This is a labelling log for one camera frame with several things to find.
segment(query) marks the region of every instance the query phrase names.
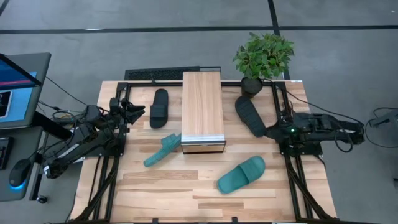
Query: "black slipper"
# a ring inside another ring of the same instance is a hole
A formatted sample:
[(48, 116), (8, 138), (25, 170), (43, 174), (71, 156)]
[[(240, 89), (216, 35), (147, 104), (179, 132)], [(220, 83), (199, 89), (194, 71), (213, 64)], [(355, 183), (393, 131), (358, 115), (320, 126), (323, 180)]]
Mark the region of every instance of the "black slipper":
[(240, 96), (235, 102), (235, 109), (241, 121), (250, 129), (255, 137), (265, 135), (266, 126), (262, 122), (250, 98), (247, 96)]
[(167, 123), (169, 94), (165, 89), (158, 89), (155, 93), (154, 104), (150, 106), (151, 128), (161, 128)]

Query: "wooden table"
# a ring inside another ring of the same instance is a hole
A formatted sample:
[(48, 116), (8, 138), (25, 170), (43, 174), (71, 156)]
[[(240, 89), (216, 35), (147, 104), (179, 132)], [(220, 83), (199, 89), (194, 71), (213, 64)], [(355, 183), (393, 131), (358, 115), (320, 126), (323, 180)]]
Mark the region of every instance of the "wooden table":
[[(286, 81), (288, 91), (306, 100), (302, 82)], [(109, 99), (116, 94), (117, 82), (103, 82), (98, 106), (109, 107)], [(160, 139), (181, 132), (182, 87), (162, 87), (169, 92), (169, 121), (160, 129), (149, 126), (149, 108), (155, 91), (160, 87), (133, 87), (130, 101), (145, 105), (146, 113), (131, 126), (124, 155), (120, 159), (112, 222), (240, 222), (293, 221), (287, 171), (279, 147), (267, 137), (256, 138), (240, 121), (234, 102), (241, 95), (239, 87), (223, 87), (224, 129), (227, 141), (222, 154), (183, 155), (180, 149), (153, 167), (143, 161), (157, 152)], [(295, 111), (308, 111), (308, 105), (290, 97)], [(264, 87), (252, 102), (266, 126), (276, 122), (272, 91)], [(266, 171), (257, 181), (231, 194), (218, 192), (216, 181), (246, 159), (260, 155)], [(309, 191), (331, 216), (335, 217), (328, 180), (323, 164), (314, 156), (302, 156)], [(71, 218), (77, 217), (87, 206), (97, 158), (83, 162)], [(104, 217), (108, 194), (102, 199), (100, 218)], [(298, 190), (301, 214), (305, 207)]]

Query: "blue light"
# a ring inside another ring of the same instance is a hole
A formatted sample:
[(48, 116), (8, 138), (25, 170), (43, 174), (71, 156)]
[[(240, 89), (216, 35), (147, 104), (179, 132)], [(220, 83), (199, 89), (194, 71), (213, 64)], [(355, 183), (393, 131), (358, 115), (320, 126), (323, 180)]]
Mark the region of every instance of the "blue light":
[(13, 187), (13, 186), (10, 185), (10, 189), (14, 190), (14, 191), (20, 191), (20, 190), (22, 190), (25, 187), (25, 183), (26, 183), (26, 180), (24, 180), (24, 182), (21, 183), (20, 186), (17, 186), (17, 187)]

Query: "monitor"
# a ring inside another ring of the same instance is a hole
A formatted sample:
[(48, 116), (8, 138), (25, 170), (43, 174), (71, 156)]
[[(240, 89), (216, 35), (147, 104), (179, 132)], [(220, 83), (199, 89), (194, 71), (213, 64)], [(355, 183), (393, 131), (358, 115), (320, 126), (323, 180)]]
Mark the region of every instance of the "monitor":
[(41, 86), (36, 78), (0, 54), (0, 90)]

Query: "slide sandal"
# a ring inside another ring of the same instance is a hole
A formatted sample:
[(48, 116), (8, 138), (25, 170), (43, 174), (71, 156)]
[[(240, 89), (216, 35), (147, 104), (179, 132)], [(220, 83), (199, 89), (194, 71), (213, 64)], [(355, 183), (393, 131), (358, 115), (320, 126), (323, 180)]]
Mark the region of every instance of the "slide sandal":
[(217, 181), (218, 190), (222, 194), (229, 194), (238, 190), (260, 178), (265, 169), (266, 163), (262, 157), (253, 156), (222, 176)]
[(160, 141), (162, 143), (162, 149), (144, 161), (145, 167), (155, 165), (167, 155), (169, 155), (172, 151), (174, 151), (175, 148), (179, 147), (179, 145), (181, 145), (181, 134), (179, 134), (178, 136), (176, 136), (175, 134), (171, 134), (166, 138), (162, 138), (162, 140)]
[(266, 126), (249, 97), (240, 96), (235, 102), (235, 109), (241, 121), (250, 129), (255, 137), (261, 137), (266, 134)]
[(154, 104), (150, 106), (151, 128), (161, 128), (167, 123), (169, 107), (169, 94), (165, 89), (158, 89), (155, 92)]

